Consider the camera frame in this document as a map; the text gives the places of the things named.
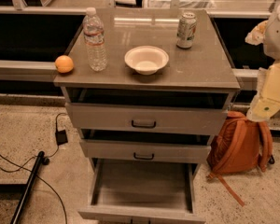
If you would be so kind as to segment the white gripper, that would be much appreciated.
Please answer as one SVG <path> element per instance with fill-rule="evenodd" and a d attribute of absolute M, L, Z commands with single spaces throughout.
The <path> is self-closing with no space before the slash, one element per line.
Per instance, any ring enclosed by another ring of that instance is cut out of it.
<path fill-rule="evenodd" d="M 245 42 L 257 46 L 264 40 L 268 21 L 256 25 L 245 37 Z M 274 62 L 266 72 L 261 96 L 255 95 L 246 117 L 255 122 L 268 121 L 280 110 L 280 61 Z"/>

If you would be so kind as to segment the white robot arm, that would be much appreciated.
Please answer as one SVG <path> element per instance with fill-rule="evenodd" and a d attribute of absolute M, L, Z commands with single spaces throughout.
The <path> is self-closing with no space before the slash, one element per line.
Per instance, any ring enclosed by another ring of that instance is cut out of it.
<path fill-rule="evenodd" d="M 252 121 L 269 120 L 280 110 L 280 3 L 275 5 L 268 20 L 247 34 L 245 42 L 262 44 L 265 55 L 274 59 L 268 69 L 259 69 L 257 94 L 246 114 Z"/>

